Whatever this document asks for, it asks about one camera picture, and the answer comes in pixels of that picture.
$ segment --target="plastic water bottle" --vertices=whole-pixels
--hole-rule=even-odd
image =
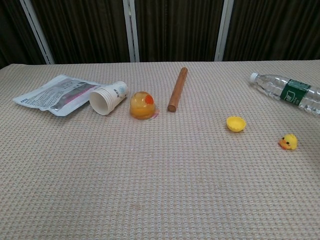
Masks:
[[[250,80],[264,94],[285,100],[320,117],[320,88],[279,75],[251,74]]]

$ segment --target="clear plastic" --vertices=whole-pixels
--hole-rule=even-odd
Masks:
[[[281,99],[281,93],[290,80],[290,78],[284,76],[270,74],[260,75],[258,73],[253,73],[250,78],[250,82],[254,84],[260,92],[277,100]],[[301,99],[298,107],[320,117],[320,88],[311,86]]]

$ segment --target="plastic bag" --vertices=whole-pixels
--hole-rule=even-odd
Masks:
[[[59,75],[42,87],[15,97],[19,105],[67,116],[89,100],[90,93],[101,84],[67,75]]]

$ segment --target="yellow toy duck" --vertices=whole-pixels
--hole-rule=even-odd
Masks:
[[[295,135],[291,134],[286,134],[282,139],[279,140],[279,145],[285,149],[296,149],[298,146],[298,139]]]

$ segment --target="orange jelly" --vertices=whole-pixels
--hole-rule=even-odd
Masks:
[[[136,119],[145,120],[151,118],[156,111],[153,97],[145,92],[136,92],[130,100],[130,114]]]

